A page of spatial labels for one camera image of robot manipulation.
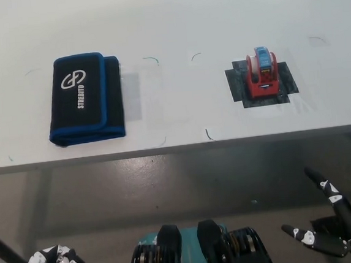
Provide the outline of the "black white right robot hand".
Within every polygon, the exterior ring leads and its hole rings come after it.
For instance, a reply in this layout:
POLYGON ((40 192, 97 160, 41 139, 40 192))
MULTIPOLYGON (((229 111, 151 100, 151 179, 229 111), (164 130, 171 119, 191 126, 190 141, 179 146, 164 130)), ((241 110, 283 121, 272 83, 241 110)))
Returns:
POLYGON ((282 225, 281 229, 298 242, 301 242, 306 248, 333 257, 343 258, 351 253, 351 203, 320 172, 309 167, 306 167, 304 172, 330 202, 337 220, 342 224, 342 230, 346 237, 333 236, 321 231, 304 230, 288 224, 282 225))

